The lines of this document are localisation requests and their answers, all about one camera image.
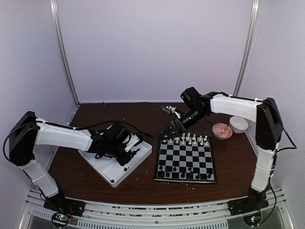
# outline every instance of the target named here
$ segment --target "chessboard border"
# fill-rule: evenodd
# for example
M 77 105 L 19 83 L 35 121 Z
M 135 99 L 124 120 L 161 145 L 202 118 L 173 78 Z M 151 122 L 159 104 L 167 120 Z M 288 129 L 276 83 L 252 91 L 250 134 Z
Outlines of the chessboard border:
M 213 181 L 188 181 L 188 180 L 175 180 L 175 179 L 157 178 L 158 162 L 159 162 L 159 157 L 160 157 L 160 149 L 161 149 L 161 144 L 162 144 L 162 140 L 163 140 L 163 134 L 159 134 L 159 144 L 158 144 L 157 159 L 156 159 L 156 163 L 155 163 L 155 171 L 154 171 L 154 175 L 153 175 L 153 180 L 157 181 L 157 182 L 193 183 L 193 184 L 216 185 L 217 184 L 217 175 L 216 175 L 216 165 L 215 165 L 214 151 L 213 151 L 213 146 L 212 146 L 212 138 L 208 136 L 208 139 L 209 139 L 209 142 L 210 142 L 212 165 L 213 165 L 213 168 L 214 168 L 214 180 Z

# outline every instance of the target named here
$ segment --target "robotic arm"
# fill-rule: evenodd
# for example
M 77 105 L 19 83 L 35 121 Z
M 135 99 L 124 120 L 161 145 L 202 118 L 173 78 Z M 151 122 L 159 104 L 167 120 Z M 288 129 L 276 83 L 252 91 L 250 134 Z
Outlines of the robotic arm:
M 283 131 L 274 99 L 251 100 L 217 92 L 201 95 L 193 87 L 186 89 L 181 98 L 190 110 L 167 125 L 164 131 L 166 138 L 179 137 L 210 113 L 234 115 L 256 123 L 258 159 L 248 198 L 238 203 L 229 203 L 229 206 L 231 214 L 235 215 L 257 210 L 261 204 L 266 205 L 265 192 L 275 168 L 276 151 Z
M 95 158 L 113 157 L 124 166 L 143 141 L 141 135 L 133 135 L 119 123 L 113 123 L 103 133 L 92 129 L 75 128 L 46 122 L 28 111 L 14 126 L 8 136 L 9 161 L 37 185 L 46 198 L 44 207 L 65 214 L 81 216 L 84 202 L 67 199 L 59 184 L 48 174 L 33 154 L 34 145 L 68 147 L 96 154 Z

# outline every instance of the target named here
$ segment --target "chessboard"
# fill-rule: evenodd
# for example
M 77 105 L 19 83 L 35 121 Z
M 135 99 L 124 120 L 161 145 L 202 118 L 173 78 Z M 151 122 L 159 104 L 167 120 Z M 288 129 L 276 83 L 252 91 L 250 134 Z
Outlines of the chessboard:
M 162 137 L 160 135 L 155 181 L 217 183 L 210 137 L 190 137 L 190 134 L 174 140 Z

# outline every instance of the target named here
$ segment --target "metal frame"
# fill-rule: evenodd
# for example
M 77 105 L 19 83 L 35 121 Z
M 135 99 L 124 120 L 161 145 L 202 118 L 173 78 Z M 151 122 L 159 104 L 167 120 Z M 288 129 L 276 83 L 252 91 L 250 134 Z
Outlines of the metal frame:
M 289 207 L 281 188 L 275 190 L 277 206 L 281 210 L 282 220 L 286 229 L 293 229 L 289 217 Z M 266 194 L 271 209 L 275 198 L 271 191 Z M 95 201 L 86 201 L 82 217 L 73 217 L 71 226 L 81 229 L 215 229 L 228 228 L 227 221 L 240 218 L 241 215 L 231 216 L 227 202 L 232 199 L 211 201 L 194 204 L 171 205 L 123 205 Z M 43 208 L 44 201 L 40 199 L 40 191 L 31 189 L 26 199 L 24 214 L 19 229 L 27 229 L 31 216 L 46 220 L 54 213 Z
M 57 0 L 50 0 L 50 4 L 51 4 L 51 12 L 52 12 L 53 20 L 54 20 L 55 30 L 56 30 L 56 34 L 57 34 L 57 41 L 58 41 L 58 45 L 59 45 L 59 49 L 60 49 L 60 53 L 61 53 L 61 62 L 62 62 L 64 71 L 65 71 L 65 75 L 66 75 L 66 78 L 68 81 L 69 89 L 72 94 L 74 103 L 76 106 L 78 106 L 80 104 L 80 101 L 76 94 L 75 86 L 74 86 L 74 83 L 73 83 L 73 80 L 71 77 L 70 68 L 68 65 L 68 59 L 67 59 L 65 47 L 63 44 L 61 24 L 60 24 L 58 8 L 57 8 Z
M 249 65 L 250 65 L 249 58 L 250 58 L 251 50 L 253 49 L 253 46 L 254 46 L 254 39 L 255 39 L 255 35 L 256 35 L 258 18 L 259 18 L 260 4 L 261 4 L 260 0 L 253 0 L 247 41 L 246 41 L 246 46 L 244 49 L 242 64 L 241 64 L 241 67 L 239 70 L 239 75 L 238 75 L 236 86 L 235 86 L 234 93 L 233 93 L 234 96 L 240 96 L 240 94 L 242 93 L 244 81 L 245 81 L 245 78 L 246 78 L 246 75 L 247 75 L 247 72 L 249 69 Z

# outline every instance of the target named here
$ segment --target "red patterned bowl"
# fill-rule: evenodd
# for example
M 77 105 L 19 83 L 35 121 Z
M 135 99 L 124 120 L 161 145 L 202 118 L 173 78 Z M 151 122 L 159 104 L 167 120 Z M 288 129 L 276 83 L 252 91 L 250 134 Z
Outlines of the red patterned bowl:
M 216 123 L 213 125 L 213 135 L 219 141 L 225 141 L 233 134 L 233 130 L 224 123 Z

